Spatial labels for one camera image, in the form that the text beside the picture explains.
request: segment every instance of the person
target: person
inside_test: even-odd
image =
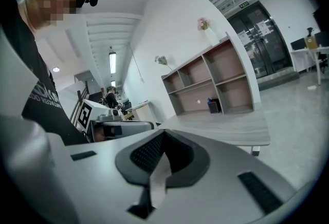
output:
[[[107,104],[109,106],[109,108],[115,108],[115,107],[122,107],[123,104],[122,103],[118,103],[117,99],[115,98],[115,94],[117,92],[117,88],[114,86],[110,86],[107,88],[108,92],[105,96],[105,99],[107,101]]]
[[[36,46],[35,33],[64,14],[76,13],[85,0],[6,0],[1,15],[2,28],[23,62],[39,79],[28,98],[22,116],[37,122],[48,133],[61,136],[65,145],[87,143],[83,134],[70,122],[59,101],[52,75]],[[98,130],[100,141],[104,140]]]

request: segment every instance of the computer monitor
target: computer monitor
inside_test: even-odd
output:
[[[328,31],[321,31],[319,33],[316,33],[315,40],[317,41],[317,44],[321,47],[329,47],[329,32]]]
[[[291,42],[291,47],[293,48],[293,50],[299,50],[299,49],[306,48],[305,39],[302,38],[302,39],[296,40],[294,42]]]

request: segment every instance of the black t-shirt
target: black t-shirt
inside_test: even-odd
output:
[[[34,36],[22,20],[16,0],[6,0],[2,9],[2,25],[8,41],[24,63],[39,79],[27,100],[22,116],[37,122],[48,133],[62,137],[65,145],[87,143],[70,122],[49,78],[47,66],[41,58]]]
[[[105,96],[109,108],[113,108],[118,105],[117,99],[115,99],[114,93],[110,92]]]

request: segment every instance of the shelving unit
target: shelving unit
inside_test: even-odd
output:
[[[208,98],[218,98],[224,114],[253,111],[248,79],[229,36],[162,80],[177,115],[208,110]]]

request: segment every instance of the vase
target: vase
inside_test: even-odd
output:
[[[205,32],[205,34],[206,34],[206,36],[207,36],[207,38],[208,38],[208,40],[209,40],[209,42],[212,46],[215,46],[220,42],[220,40],[218,39],[216,33],[213,32],[213,30],[211,28],[205,29],[204,32]]]

